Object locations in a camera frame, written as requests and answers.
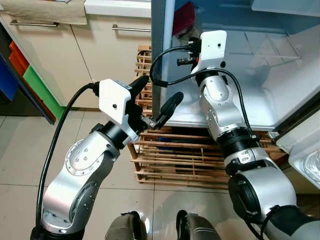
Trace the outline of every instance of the white countertop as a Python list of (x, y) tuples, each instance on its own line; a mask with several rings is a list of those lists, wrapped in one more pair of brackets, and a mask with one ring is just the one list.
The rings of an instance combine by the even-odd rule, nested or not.
[(151, 18), (151, 0), (86, 0), (86, 14)]

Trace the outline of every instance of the tiled floor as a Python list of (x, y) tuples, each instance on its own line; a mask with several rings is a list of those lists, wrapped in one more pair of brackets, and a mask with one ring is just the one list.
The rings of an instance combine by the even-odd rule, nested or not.
[[(51, 161), (46, 185), (60, 171), (68, 148), (84, 138), (95, 124), (106, 121), (101, 112), (70, 112)], [(2, 239), (29, 239), (34, 226), (37, 185), (55, 127), (42, 117), (0, 116)], [(214, 226), (237, 218), (225, 191), (140, 184), (132, 172), (130, 154), (125, 148), (101, 185), (85, 240), (103, 240), (111, 222), (120, 213), (132, 210), (138, 211), (144, 220), (149, 240), (176, 239), (175, 219), (180, 209), (196, 212)]]

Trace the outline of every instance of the red object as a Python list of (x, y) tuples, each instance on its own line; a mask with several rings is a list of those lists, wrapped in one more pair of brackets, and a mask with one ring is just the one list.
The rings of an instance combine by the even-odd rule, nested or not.
[(19, 74), (19, 76), (23, 77), (23, 75), (25, 74), (26, 70), (22, 67), (22, 65), (18, 61), (17, 56), (16, 56), (16, 54), (14, 52), (12, 52), (10, 54), (9, 61), (12, 64), (12, 66), (14, 67), (14, 69), (16, 70), (16, 72)]
[(192, 2), (188, 1), (174, 12), (172, 35), (176, 35), (182, 30), (192, 26), (195, 19), (195, 7)]
[(27, 61), (25, 56), (21, 53), (21, 51), (19, 50), (19, 48), (17, 47), (14, 41), (10, 43), (9, 48), (15, 54), (17, 61), (20, 63), (24, 71), (26, 71), (27, 68), (29, 67), (29, 62)]

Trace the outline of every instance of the kitchen cabinet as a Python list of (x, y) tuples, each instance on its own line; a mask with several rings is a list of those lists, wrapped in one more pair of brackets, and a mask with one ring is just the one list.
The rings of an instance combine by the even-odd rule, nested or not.
[[(91, 81), (90, 74), (69, 24), (52, 26), (10, 25), (6, 13), (0, 21), (33, 69), (61, 106)], [(96, 108), (97, 97), (86, 91), (74, 107)]]
[(126, 84), (135, 76), (138, 45), (151, 45), (151, 32), (113, 30), (151, 29), (150, 18), (87, 15), (87, 25), (72, 25), (91, 78), (119, 80)]

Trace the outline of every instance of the drawer handle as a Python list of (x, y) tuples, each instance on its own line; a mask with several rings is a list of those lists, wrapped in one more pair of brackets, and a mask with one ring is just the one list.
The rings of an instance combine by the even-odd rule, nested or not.
[(112, 25), (112, 30), (133, 31), (133, 32), (147, 32), (147, 33), (151, 33), (151, 29), (118, 27), (118, 25), (117, 25), (117, 24), (113, 24), (113, 25)]
[(16, 19), (10, 22), (10, 25), (16, 26), (41, 26), (41, 27), (58, 27), (59, 23), (34, 23), (34, 22), (18, 22)]

